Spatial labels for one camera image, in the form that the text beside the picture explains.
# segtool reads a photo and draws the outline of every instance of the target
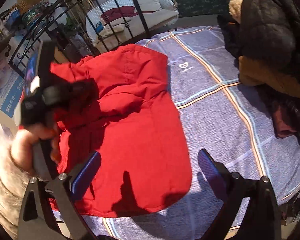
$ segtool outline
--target white heart logo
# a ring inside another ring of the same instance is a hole
[[[188,66],[189,66],[188,62],[179,65],[180,68],[187,68]]]

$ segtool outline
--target screw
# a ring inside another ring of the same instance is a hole
[[[31,184],[34,184],[34,183],[36,183],[37,182],[37,178],[36,177],[32,177],[31,179],[30,179],[30,183]]]
[[[269,180],[269,178],[267,177],[267,176],[262,176],[262,181],[264,182],[264,183],[268,183],[270,180]]]
[[[67,174],[66,173],[61,173],[59,176],[58,176],[58,178],[60,179],[60,180],[65,180],[66,178],[67,178]]]
[[[240,178],[240,174],[237,173],[237,172],[233,172],[233,173],[231,173],[231,175],[232,175],[232,177],[233,177],[234,179],[239,179],[239,178]]]

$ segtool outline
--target poster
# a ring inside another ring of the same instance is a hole
[[[4,55],[0,55],[0,110],[13,117],[22,94],[24,79],[9,66]]]

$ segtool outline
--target logo on bedsheet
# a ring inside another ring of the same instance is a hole
[[[183,64],[180,64],[180,65],[179,65],[179,68],[182,68],[183,71],[181,71],[181,73],[184,73],[184,72],[186,72],[186,71],[188,71],[188,70],[190,70],[190,69],[192,69],[192,68],[194,68],[194,67],[193,67],[193,66],[192,66],[192,67],[189,67],[189,63],[188,63],[188,62],[185,62],[185,63],[183,63]]]

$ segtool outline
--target red jacket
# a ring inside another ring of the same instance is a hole
[[[92,101],[75,99],[58,113],[61,163],[68,172],[94,150],[101,168],[84,198],[81,214],[122,217],[162,210],[191,185],[191,166],[179,114],[167,92],[167,57],[127,45],[78,64],[52,64],[69,82],[93,78]]]

